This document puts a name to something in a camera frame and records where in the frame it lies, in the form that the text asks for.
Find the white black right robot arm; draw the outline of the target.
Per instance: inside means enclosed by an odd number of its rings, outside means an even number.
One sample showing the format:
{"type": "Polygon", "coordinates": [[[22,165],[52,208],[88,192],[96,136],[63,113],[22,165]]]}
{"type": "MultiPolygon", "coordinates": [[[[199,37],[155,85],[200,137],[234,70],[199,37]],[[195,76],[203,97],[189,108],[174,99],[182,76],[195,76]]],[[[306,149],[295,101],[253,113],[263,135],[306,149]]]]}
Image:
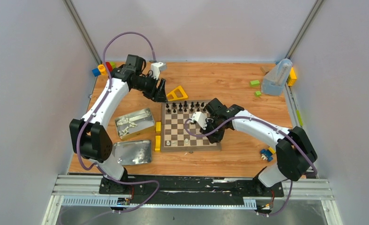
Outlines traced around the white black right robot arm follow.
{"type": "Polygon", "coordinates": [[[267,122],[239,105],[227,107],[214,98],[204,107],[208,115],[195,112],[191,122],[200,126],[202,136],[210,143],[219,143],[226,129],[248,134],[271,147],[276,163],[262,169],[253,183],[256,194],[264,196],[276,183],[298,181],[309,168],[314,169],[317,153],[302,127],[281,127],[267,122]]]}

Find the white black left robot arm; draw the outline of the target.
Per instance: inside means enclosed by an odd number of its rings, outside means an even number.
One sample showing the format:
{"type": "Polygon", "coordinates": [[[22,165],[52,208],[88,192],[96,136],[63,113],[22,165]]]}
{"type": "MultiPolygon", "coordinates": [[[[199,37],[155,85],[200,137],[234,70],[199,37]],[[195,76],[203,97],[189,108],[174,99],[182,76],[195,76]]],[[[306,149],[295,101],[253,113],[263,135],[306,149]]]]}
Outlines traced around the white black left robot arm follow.
{"type": "Polygon", "coordinates": [[[112,180],[111,187],[119,194],[129,189],[129,180],[124,178],[126,169],[113,155],[113,143],[107,133],[113,113],[130,90],[138,90],[154,102],[168,101],[166,81],[159,77],[166,64],[152,63],[147,74],[143,73],[145,67],[144,58],[131,54],[119,67],[108,69],[100,65],[101,74],[108,75],[105,88],[91,109],[81,119],[72,119],[69,124],[73,150],[80,164],[83,164],[83,159],[90,160],[106,178],[112,180]]]}

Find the gold tin with white pieces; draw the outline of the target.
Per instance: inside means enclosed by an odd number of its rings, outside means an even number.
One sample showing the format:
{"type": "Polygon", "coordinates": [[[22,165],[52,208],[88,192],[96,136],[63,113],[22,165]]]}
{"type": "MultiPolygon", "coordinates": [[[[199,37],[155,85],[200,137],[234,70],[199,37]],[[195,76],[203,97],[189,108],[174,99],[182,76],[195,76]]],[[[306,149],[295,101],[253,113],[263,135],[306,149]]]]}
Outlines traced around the gold tin with white pieces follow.
{"type": "Polygon", "coordinates": [[[155,130],[155,120],[150,108],[119,116],[115,118],[114,122],[117,134],[122,141],[155,130]]]}

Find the yellow triangle frame block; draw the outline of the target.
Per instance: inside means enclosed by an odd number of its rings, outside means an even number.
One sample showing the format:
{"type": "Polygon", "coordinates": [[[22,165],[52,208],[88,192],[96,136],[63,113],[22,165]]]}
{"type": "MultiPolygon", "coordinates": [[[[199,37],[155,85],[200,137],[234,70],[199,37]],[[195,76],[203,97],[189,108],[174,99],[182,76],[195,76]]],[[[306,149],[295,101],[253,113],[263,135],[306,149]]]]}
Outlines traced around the yellow triangle frame block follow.
{"type": "Polygon", "coordinates": [[[188,99],[188,95],[181,85],[174,88],[166,95],[169,101],[178,101],[178,100],[186,100],[188,99]]]}

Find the yellow arch block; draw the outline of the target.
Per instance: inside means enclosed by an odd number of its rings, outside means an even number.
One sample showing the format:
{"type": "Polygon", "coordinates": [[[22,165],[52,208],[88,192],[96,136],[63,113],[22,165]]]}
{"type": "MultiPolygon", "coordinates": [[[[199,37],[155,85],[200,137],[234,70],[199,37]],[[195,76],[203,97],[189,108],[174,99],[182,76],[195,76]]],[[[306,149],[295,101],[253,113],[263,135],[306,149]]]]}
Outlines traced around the yellow arch block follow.
{"type": "Polygon", "coordinates": [[[161,151],[161,136],[160,135],[155,136],[155,151],[156,152],[161,151]]]}

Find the wooden chess board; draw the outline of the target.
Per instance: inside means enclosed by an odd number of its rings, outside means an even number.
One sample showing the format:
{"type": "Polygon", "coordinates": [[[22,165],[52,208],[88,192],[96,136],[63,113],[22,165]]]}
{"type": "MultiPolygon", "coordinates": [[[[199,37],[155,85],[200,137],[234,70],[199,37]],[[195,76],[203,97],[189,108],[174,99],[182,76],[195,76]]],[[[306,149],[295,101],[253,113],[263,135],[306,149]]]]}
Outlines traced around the wooden chess board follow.
{"type": "Polygon", "coordinates": [[[221,151],[220,143],[210,143],[206,137],[195,137],[189,135],[185,130],[185,128],[188,128],[192,134],[201,134],[198,124],[185,124],[185,121],[190,118],[192,114],[164,115],[162,112],[161,152],[221,151]],[[184,140],[186,138],[190,140],[190,146],[184,145],[184,140]],[[177,141],[177,146],[166,146],[166,141],[172,142],[173,140],[177,141]]]}

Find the small yellow rectangular block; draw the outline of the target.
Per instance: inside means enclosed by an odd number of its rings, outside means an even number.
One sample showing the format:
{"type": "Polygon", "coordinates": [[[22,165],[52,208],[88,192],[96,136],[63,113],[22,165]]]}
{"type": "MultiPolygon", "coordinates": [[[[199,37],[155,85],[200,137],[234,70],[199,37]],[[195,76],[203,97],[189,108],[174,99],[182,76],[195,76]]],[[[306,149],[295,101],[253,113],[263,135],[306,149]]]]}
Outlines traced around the small yellow rectangular block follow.
{"type": "Polygon", "coordinates": [[[155,124],[155,132],[157,134],[160,134],[161,133],[161,130],[162,130],[162,123],[159,121],[159,122],[156,122],[155,124]]]}

